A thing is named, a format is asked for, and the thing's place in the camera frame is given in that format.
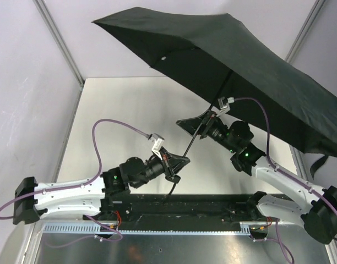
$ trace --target umbrella strap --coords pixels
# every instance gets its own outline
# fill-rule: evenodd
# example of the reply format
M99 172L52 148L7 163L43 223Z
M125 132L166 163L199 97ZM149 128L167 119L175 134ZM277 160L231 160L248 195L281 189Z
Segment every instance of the umbrella strap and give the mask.
M310 168L311 171L311 176L314 180L314 175L317 172L318 169L320 169L328 160L329 156L328 155L324 155L323 157L321 157L320 159L316 160Z

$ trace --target umbrella canopy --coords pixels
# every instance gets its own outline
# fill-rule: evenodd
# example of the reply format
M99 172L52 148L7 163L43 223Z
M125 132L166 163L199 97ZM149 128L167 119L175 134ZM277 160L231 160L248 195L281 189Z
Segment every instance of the umbrella canopy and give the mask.
M223 84L225 98L257 99L277 138L304 153L337 157L337 97L275 55L231 15L132 8L94 23L216 107ZM253 101L235 102L228 114L266 130Z

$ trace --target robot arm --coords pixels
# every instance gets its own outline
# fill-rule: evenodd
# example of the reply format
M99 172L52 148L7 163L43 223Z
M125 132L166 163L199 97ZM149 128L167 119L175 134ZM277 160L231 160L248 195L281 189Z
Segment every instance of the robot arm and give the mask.
M229 109L223 107L226 105L223 100L220 100L219 104L222 106L220 113ZM271 166L266 154L251 143L254 136L246 122L235 121L228 128L218 116L219 114L213 111L206 111L196 118L179 120L176 124L190 135L199 128L200 139L208 136L234 154L231 161L237 171L243 171L269 183L291 199L277 199L264 192L257 192L251 203L262 215L280 218L304 227L315 240L329 244L337 234L337 217L311 190L326 198L337 210L337 188L331 186L325 189L304 181L274 161L271 161ZM289 177L280 173L280 170L286 172ZM296 178L310 189L300 186L292 178Z
M42 191L14 204L13 224L24 221L34 223L46 217L81 217L112 213L112 197L119 193L130 193L129 187L139 188L161 174L173 183L178 183L177 173L190 160L171 154L162 147L164 139L156 134L153 155L143 162L132 157L116 168L103 172L90 184L91 179L70 181L66 183L37 183L34 177L25 178L15 192L15 198L27 193ZM80 188L63 187L80 185Z

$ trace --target white cable clip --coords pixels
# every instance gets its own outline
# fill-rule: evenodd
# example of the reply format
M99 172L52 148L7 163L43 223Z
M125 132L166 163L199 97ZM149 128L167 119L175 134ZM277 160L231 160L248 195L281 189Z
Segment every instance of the white cable clip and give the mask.
M233 97L229 97L227 100L224 97L220 97L218 99L220 112L216 116L219 117L220 115L227 113L231 109L230 103L234 103L234 101L235 99Z
M280 168L280 166L276 163L275 168L274 168L274 172L277 172L279 168Z
M314 188L313 188L313 185L312 186L309 186L310 188L309 188L309 190L306 188L306 190L308 190L308 192L310 193L310 194L312 194L313 193L313 190L314 190Z
M158 135L158 134L151 134L149 140L154 143L153 147L151 148L151 151L158 156L159 159L162 160L162 156L160 153L160 149L162 147L162 144L164 144L165 139Z

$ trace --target metal floor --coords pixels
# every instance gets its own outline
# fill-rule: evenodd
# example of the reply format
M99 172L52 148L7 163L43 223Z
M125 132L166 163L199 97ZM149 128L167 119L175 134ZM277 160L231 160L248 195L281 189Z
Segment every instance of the metal floor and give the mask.
M296 264L330 263L325 246L295 225L280 226L282 241ZM42 241L63 245L84 234L43 234ZM272 226L268 237L276 238ZM279 245L254 243L247 236L125 235L115 243L93 238L53 249L41 242L37 264L285 264Z

